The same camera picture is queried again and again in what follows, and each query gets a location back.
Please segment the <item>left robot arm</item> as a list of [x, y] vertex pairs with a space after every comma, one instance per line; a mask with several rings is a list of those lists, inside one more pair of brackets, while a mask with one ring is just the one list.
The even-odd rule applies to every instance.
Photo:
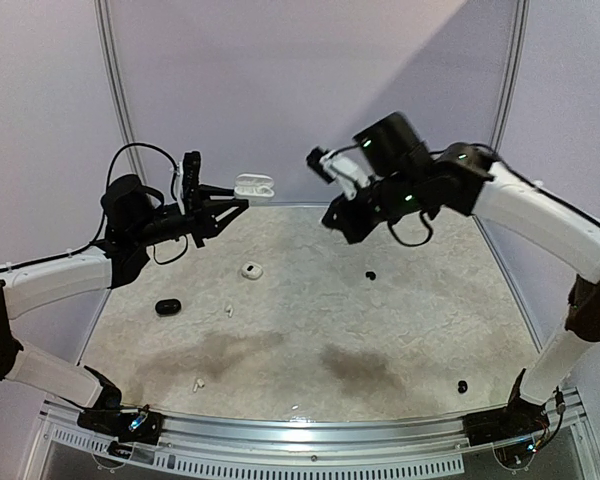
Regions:
[[167, 204], [161, 192], [127, 174], [101, 199], [103, 239], [81, 253], [0, 271], [0, 381], [33, 386], [88, 410], [108, 434], [128, 426], [120, 390], [104, 375], [79, 367], [12, 334], [10, 323], [39, 307], [82, 293], [112, 290], [135, 281], [149, 261], [150, 246], [190, 236], [197, 247], [217, 237], [249, 206], [233, 191], [193, 184]]

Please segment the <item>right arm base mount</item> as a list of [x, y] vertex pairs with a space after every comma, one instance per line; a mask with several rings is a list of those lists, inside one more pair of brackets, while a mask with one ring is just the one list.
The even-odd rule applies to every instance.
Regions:
[[514, 400], [503, 407], [466, 414], [462, 425], [469, 444], [478, 446], [543, 431], [549, 418], [544, 405]]

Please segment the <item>black charging case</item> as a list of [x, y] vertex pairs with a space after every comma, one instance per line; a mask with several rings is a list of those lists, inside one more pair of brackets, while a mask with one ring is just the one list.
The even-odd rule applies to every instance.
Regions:
[[158, 316], [173, 316], [182, 309], [178, 299], [162, 299], [155, 304], [155, 312]]

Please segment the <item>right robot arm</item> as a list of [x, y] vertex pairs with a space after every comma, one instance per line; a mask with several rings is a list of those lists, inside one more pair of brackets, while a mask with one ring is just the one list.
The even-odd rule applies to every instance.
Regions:
[[535, 185], [491, 147], [456, 142], [432, 151], [400, 112], [356, 134], [371, 174], [346, 157], [346, 149], [314, 148], [307, 166], [342, 193], [323, 225], [357, 244], [381, 223], [393, 227], [417, 214], [428, 226], [442, 208], [492, 221], [520, 235], [576, 273], [564, 323], [540, 357], [516, 378], [505, 406], [468, 417], [466, 428], [489, 438], [517, 436], [545, 426], [546, 402], [578, 360], [600, 343], [600, 220]]

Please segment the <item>white oval charging case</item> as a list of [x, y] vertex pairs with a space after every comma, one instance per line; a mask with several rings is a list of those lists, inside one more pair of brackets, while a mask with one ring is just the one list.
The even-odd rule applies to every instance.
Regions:
[[234, 197], [250, 202], [266, 202], [274, 198], [275, 182], [264, 174], [242, 173], [235, 178]]

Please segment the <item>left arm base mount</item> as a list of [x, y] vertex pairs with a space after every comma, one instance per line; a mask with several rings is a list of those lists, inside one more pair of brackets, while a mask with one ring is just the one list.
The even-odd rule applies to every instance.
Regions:
[[121, 406], [115, 409], [82, 411], [77, 425], [92, 432], [108, 435], [119, 443], [157, 445], [165, 416], [150, 408]]

